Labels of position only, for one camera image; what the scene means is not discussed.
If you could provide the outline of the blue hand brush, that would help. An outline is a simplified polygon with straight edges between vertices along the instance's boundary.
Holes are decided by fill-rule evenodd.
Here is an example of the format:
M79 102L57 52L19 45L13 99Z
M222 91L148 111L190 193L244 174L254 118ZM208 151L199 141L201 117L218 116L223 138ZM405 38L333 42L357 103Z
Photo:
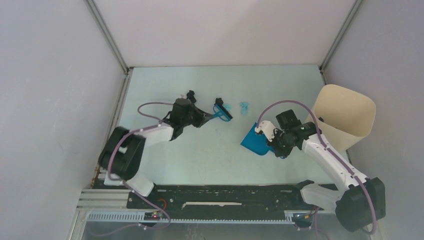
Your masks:
M233 116L230 114L230 112L225 108L223 104L217 104L215 103L213 108L213 115L212 118L218 118L224 122L229 122L233 119Z

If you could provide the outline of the blue dustpan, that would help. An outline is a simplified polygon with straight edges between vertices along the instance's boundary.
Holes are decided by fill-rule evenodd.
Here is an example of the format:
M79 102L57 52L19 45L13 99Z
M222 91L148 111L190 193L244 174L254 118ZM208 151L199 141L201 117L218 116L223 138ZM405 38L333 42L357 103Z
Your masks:
M274 153L274 150L267 145L266 136L255 132L256 127L257 123L255 122L241 141L240 145L259 156L265 156L269 152Z

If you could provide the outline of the light blue scrap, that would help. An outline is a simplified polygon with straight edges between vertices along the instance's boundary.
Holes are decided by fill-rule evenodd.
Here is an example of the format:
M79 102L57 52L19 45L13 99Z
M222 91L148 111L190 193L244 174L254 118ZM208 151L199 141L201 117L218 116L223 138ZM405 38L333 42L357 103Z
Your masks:
M226 110L228 110L228 111L230 111L230 110L232 109L232 105L231 105L231 104L229 104L229 103L226 103L226 104L224 104L223 106L224 106L224 108L225 108Z
M248 102L240 102L239 103L239 107L240 107L240 114L242 116L246 116L249 112L249 106L250 104Z

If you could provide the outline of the black paper scrap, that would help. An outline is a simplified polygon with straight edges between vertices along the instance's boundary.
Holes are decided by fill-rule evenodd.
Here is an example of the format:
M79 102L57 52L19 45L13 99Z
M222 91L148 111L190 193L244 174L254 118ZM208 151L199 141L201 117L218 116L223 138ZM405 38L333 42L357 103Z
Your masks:
M215 99L215 105L222 106L224 104L224 101L222 98L216 98Z
M192 103L195 104L197 99L195 98L195 92L193 90L189 90L186 94L186 98Z

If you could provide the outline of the light blue scrap top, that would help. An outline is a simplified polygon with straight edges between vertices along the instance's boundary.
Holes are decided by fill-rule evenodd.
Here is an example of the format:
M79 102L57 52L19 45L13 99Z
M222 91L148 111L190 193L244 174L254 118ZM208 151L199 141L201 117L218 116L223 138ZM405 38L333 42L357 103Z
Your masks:
M225 108L226 110L228 110L228 111L230 111L230 110L232 109L232 105L231 105L231 104L229 104L229 103L226 103L226 104L224 104L223 106L224 106L224 108Z

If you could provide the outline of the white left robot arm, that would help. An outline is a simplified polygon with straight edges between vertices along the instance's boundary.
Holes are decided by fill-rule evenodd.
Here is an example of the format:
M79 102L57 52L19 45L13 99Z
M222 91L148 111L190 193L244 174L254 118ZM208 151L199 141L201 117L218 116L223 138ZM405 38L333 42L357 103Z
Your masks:
M120 181L137 192L138 201L145 208L153 208L158 202L158 194L152 191L155 183L140 171L144 150L173 141L183 133L185 127L200 128L214 118L215 114L201 110L194 101L178 98L171 111L154 125L135 130L116 127L98 157L98 164L107 170L111 180Z

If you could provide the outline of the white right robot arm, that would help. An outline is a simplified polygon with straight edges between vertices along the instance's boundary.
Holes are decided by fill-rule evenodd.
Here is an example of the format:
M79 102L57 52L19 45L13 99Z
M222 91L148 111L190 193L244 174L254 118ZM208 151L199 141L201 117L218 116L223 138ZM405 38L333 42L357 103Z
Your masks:
M382 180L368 177L338 153L319 129L316 117L303 123L293 110L287 110L276 119L279 127L263 120L255 130L265 135L275 156L286 158L293 148L298 148L311 156L336 186L331 190L312 181L303 181L299 190L291 194L291 204L297 209L314 205L331 212L349 232L371 225L367 233L374 234L378 220L386 216L386 188Z

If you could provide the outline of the beige waste bin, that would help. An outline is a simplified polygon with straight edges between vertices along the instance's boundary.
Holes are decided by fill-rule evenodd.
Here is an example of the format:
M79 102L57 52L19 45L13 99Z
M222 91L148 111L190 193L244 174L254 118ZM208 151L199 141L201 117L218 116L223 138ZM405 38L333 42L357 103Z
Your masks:
M320 90L311 110L321 119L318 127L339 153L368 136L376 117L371 98L335 84Z

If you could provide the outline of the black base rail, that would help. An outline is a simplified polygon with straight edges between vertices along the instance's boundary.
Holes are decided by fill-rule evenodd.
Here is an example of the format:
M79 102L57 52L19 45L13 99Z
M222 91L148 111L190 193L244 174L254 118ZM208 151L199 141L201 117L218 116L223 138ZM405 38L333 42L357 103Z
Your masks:
M286 214L311 213L294 185L156 185L142 200L128 194L126 207L165 210L172 221L282 222Z

